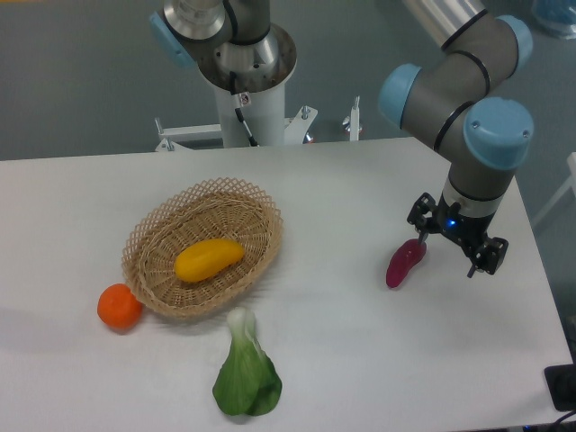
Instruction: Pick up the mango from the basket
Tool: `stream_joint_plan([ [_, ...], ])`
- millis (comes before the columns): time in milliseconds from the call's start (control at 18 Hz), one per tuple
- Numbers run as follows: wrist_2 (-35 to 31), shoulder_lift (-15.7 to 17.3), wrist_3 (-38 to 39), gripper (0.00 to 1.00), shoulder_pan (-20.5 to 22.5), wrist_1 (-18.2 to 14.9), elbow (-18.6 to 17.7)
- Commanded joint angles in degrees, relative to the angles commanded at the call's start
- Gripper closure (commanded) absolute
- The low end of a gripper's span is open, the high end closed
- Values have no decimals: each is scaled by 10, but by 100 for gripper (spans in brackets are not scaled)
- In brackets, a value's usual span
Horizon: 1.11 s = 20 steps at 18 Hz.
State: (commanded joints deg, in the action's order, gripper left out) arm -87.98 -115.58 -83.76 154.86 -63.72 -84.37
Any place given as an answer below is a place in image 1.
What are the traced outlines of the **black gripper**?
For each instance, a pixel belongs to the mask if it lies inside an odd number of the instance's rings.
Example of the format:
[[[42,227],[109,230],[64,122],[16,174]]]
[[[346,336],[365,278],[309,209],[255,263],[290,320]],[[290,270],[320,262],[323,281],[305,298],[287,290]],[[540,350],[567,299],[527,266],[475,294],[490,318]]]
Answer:
[[[507,254],[504,238],[490,238],[488,227],[497,210],[497,201],[478,201],[459,193],[442,192],[437,205],[423,193],[412,205],[407,218],[423,244],[430,234],[439,234],[460,247],[472,263],[468,278],[476,273],[495,275]]]

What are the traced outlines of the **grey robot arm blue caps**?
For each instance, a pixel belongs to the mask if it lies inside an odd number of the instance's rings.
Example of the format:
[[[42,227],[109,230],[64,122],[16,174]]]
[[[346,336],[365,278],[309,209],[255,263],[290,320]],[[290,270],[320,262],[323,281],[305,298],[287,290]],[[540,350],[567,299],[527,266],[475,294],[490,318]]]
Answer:
[[[445,57],[431,70],[396,67],[379,110],[450,164],[440,198],[421,195],[408,221],[420,239],[439,234],[462,249],[473,273],[492,275],[509,244],[488,228],[526,158],[534,122],[522,104],[491,91],[526,64],[531,32],[479,1],[409,1],[407,8]],[[311,117],[284,118],[296,48],[271,22],[267,1],[167,1],[148,22],[165,53],[212,86],[226,147],[302,143]]]

